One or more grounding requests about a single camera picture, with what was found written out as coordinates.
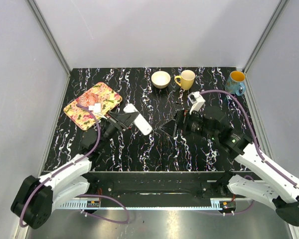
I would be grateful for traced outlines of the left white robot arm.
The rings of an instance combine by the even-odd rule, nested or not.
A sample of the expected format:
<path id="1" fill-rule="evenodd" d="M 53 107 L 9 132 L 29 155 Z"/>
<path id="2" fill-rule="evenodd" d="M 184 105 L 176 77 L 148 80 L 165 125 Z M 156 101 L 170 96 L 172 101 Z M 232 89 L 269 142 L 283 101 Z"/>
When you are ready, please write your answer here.
<path id="1" fill-rule="evenodd" d="M 87 198 L 85 209 L 88 211 L 99 206 L 105 195 L 100 193 L 98 180 L 90 170 L 114 134 L 130 128 L 140 116 L 138 111 L 110 112 L 104 131 L 97 123 L 96 129 L 82 134 L 81 150 L 70 161 L 40 177 L 26 177 L 10 208 L 19 217 L 19 225 L 38 229 L 54 210 L 73 198 Z"/>

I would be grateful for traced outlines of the white remote control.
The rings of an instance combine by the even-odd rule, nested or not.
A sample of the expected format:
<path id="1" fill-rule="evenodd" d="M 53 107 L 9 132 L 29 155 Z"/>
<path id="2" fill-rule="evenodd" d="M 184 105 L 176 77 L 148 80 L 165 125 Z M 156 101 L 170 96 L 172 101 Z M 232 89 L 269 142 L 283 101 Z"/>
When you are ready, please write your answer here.
<path id="1" fill-rule="evenodd" d="M 125 113 L 134 113 L 137 112 L 138 116 L 134 120 L 134 125 L 141 131 L 143 135 L 149 135 L 152 131 L 152 127 L 148 121 L 143 117 L 143 115 L 136 109 L 133 104 L 127 104 L 123 111 Z"/>

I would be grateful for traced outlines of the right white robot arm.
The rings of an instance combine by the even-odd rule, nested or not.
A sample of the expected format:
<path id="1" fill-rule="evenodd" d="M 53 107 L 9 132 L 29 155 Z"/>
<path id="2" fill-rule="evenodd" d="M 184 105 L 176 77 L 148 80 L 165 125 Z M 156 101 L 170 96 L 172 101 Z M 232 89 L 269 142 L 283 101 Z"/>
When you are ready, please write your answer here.
<path id="1" fill-rule="evenodd" d="M 250 137 L 231 127 L 220 109 L 209 107 L 203 113 L 178 110 L 172 119 L 160 126 L 160 130 L 172 137 L 182 131 L 184 135 L 209 138 L 219 151 L 249 168 L 265 182 L 262 185 L 227 173 L 216 186 L 220 196 L 235 194 L 250 198 L 273 209 L 286 223 L 299 226 L 299 179 L 260 151 Z"/>

